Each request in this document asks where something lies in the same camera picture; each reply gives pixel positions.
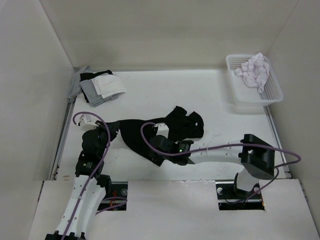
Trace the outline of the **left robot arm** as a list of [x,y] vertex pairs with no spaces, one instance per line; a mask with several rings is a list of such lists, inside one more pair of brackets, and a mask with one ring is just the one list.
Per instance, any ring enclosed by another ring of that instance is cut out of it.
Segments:
[[84,240],[102,200],[112,195],[111,177],[102,174],[105,151],[119,131],[120,123],[102,123],[82,135],[82,150],[75,166],[71,196],[61,221],[47,240]]

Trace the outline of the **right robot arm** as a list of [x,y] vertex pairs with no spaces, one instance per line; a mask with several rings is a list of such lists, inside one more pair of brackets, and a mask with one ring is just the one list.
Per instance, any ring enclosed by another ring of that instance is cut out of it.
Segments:
[[245,134],[237,146],[234,141],[227,147],[212,149],[205,144],[198,144],[192,140],[174,142],[163,135],[151,138],[149,144],[156,151],[151,159],[161,165],[164,160],[180,166],[202,163],[231,163],[243,166],[236,173],[232,192],[238,198],[243,198],[255,189],[260,180],[275,179],[275,151],[269,149],[270,144],[253,134]]

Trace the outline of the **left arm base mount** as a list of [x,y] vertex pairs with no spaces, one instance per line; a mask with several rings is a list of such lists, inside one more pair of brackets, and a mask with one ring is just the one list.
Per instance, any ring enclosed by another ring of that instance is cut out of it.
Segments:
[[125,211],[127,209],[128,182],[115,181],[110,184],[97,211]]

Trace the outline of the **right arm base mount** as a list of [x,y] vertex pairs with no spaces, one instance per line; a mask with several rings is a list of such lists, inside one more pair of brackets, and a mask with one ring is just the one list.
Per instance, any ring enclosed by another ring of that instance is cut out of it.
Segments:
[[260,189],[259,183],[255,184],[251,191],[237,189],[231,181],[216,183],[218,208],[221,211],[265,210],[262,194],[259,192],[249,198]]

